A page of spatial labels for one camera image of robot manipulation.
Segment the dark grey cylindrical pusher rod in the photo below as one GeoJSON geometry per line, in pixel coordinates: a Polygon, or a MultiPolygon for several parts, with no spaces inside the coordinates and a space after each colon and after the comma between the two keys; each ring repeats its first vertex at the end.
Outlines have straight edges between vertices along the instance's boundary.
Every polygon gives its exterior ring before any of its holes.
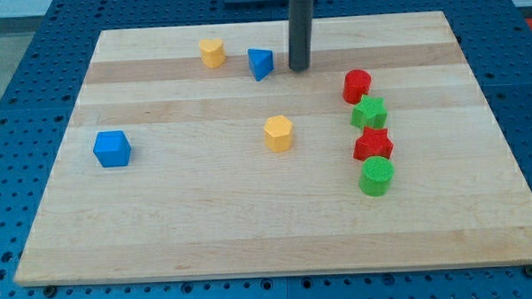
{"type": "Polygon", "coordinates": [[[302,72],[310,67],[313,0],[288,0],[289,68],[302,72]]]}

